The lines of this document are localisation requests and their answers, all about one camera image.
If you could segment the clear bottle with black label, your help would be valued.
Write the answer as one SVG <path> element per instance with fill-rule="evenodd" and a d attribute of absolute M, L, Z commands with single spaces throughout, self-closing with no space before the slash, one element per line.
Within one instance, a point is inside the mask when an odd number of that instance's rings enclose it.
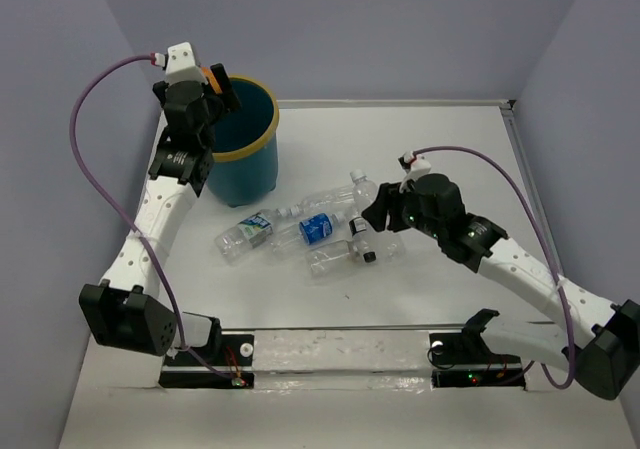
<path fill-rule="evenodd" d="M 347 218 L 356 255 L 366 264 L 374 263 L 377 260 L 376 245 L 368 223 L 355 207 L 348 211 Z"/>

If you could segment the tall clear bottle white cap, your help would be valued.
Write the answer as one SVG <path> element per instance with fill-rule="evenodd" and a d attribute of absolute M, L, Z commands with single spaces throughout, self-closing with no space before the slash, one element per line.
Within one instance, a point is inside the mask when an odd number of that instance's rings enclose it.
<path fill-rule="evenodd" d="M 376 260 L 391 262 L 406 253 L 404 243 L 399 234 L 393 232 L 376 232 L 373 226 L 364 217 L 364 210 L 375 200 L 378 194 L 378 186 L 359 169 L 350 172 L 353 182 L 353 197 L 358 215 L 365 227 L 364 239 L 375 252 Z"/>

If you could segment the blue label Pocari bottle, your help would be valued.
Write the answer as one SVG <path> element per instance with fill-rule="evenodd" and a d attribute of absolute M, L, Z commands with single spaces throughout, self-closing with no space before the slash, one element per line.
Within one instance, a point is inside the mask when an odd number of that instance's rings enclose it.
<path fill-rule="evenodd" d="M 319 213 L 277 232 L 271 240 L 272 254 L 280 260 L 298 255 L 327 239 L 346 221 L 343 211 Z"/>

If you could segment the green label water bottle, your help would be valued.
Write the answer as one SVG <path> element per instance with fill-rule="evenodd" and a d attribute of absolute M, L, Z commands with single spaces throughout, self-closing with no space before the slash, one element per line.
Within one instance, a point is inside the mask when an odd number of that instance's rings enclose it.
<path fill-rule="evenodd" d="M 270 239 L 289 216 L 288 209 L 261 209 L 223 231 L 215 238 L 215 245 L 228 264 L 236 264 Z"/>

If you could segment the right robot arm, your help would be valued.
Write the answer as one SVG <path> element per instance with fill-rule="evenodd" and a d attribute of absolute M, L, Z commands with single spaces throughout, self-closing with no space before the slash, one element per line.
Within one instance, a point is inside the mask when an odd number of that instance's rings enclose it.
<path fill-rule="evenodd" d="M 554 323 L 510 323 L 496 310 L 481 310 L 460 337 L 468 359 L 517 355 L 572 373 L 580 386 L 605 400 L 616 399 L 638 370 L 638 303 L 616 304 L 554 278 L 504 229 L 467 212 L 447 176 L 384 183 L 363 217 L 377 232 L 415 229 L 434 238 L 450 260 L 510 290 Z"/>

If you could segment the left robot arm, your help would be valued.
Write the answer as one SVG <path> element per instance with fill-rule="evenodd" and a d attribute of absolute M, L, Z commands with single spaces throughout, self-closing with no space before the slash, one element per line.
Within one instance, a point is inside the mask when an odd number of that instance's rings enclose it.
<path fill-rule="evenodd" d="M 77 99 L 69 122 L 76 162 L 93 188 L 129 228 L 113 263 L 95 284 L 86 284 L 79 305 L 95 342 L 101 346 L 162 357 L 186 351 L 209 364 L 221 352 L 221 339 L 206 329 L 191 335 L 185 314 L 164 266 L 179 229 L 200 197 L 214 165 L 215 128 L 241 103 L 223 64 L 189 62 L 173 68 L 168 55 L 153 53 L 147 61 L 165 76 L 153 93 L 166 119 L 148 165 L 138 210 L 129 215 L 88 169 L 80 154 L 77 122 L 90 92 L 116 70 L 135 62 L 129 57 L 98 75 Z"/>

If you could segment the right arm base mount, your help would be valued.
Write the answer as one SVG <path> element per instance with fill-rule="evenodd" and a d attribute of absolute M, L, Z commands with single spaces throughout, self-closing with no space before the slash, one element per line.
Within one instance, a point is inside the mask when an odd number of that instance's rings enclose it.
<path fill-rule="evenodd" d="M 526 388 L 522 360 L 492 352 L 481 338 L 498 315 L 496 310 L 482 309 L 458 331 L 429 335 L 426 356 L 434 389 Z"/>

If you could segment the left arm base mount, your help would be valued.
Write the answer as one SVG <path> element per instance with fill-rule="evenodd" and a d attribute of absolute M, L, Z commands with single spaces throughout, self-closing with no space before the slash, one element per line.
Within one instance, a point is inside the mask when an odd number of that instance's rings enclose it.
<path fill-rule="evenodd" d="M 216 372 L 188 352 L 166 356 L 158 384 L 165 389 L 253 389 L 254 340 L 252 333 L 223 332 L 218 351 L 211 344 L 195 348 L 194 352 Z"/>

